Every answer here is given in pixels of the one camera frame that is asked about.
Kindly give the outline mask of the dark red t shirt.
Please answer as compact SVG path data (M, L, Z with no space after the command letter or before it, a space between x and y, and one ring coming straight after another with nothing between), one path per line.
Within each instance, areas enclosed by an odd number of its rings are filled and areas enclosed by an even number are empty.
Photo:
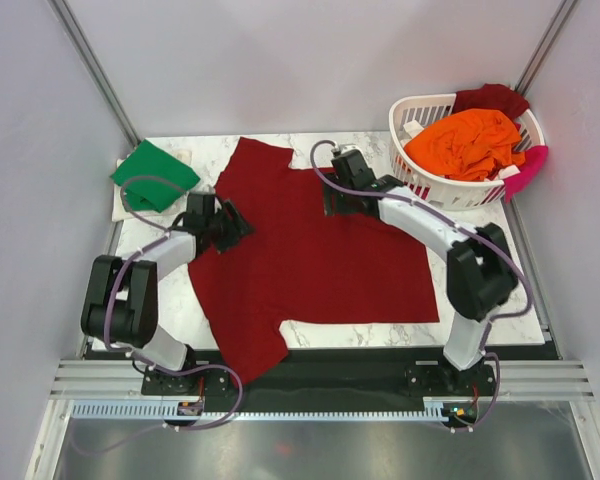
M326 216L322 182L293 153L241 138L216 184L252 232L188 267L226 364L249 383L288 353L280 326L434 323L425 247L377 219Z

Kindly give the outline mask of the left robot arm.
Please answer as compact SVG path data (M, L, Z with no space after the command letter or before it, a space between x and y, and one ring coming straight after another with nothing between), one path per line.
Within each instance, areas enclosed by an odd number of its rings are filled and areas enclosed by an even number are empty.
M188 194L185 210L157 239L127 255L93 261L80 319L83 334L165 373L176 392L191 392L200 368L193 349L159 325L159 283L207 249L224 253L253 232L231 201Z

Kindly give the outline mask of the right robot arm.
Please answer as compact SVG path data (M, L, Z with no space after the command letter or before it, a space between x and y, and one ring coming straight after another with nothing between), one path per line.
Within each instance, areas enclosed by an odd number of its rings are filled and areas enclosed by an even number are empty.
M320 176L326 214L375 218L444 261L445 293L454 316L443 347L447 362L437 377L445 391L463 392L474 381L472 367L484 356L494 318L519 283L504 231L494 223L476 227L454 221L395 177L377 177L356 147L334 146L331 164L334 172Z

